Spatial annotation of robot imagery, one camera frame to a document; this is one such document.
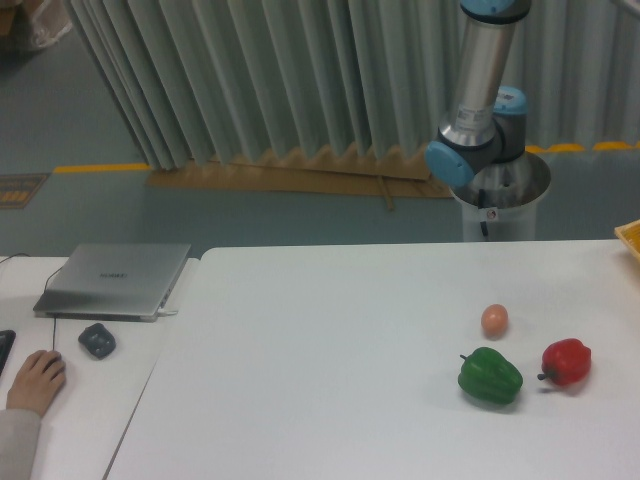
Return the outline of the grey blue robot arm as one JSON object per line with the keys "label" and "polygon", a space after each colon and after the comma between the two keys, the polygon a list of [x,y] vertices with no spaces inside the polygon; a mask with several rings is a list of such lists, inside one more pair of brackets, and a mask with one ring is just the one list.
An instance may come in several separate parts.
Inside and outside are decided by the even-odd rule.
{"label": "grey blue robot arm", "polygon": [[516,25],[529,1],[462,1],[466,16],[460,65],[437,138],[425,151],[431,173],[451,187],[469,184],[504,150],[494,107]]}

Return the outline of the beige sleeved forearm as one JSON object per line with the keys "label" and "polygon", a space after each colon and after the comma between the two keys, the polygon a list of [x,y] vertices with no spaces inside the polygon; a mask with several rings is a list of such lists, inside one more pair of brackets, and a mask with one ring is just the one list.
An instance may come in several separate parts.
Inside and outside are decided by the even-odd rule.
{"label": "beige sleeved forearm", "polygon": [[30,479],[41,417],[22,409],[1,411],[1,478]]}

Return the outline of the person's hand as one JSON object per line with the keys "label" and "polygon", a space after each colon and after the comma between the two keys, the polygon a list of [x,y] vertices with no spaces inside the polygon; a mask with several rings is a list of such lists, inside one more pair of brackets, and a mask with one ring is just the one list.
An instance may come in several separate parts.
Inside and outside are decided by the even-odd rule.
{"label": "person's hand", "polygon": [[6,409],[22,409],[45,416],[54,399],[66,383],[65,369],[51,378],[41,372],[40,359],[45,350],[38,350],[27,357],[20,367],[8,391]]}

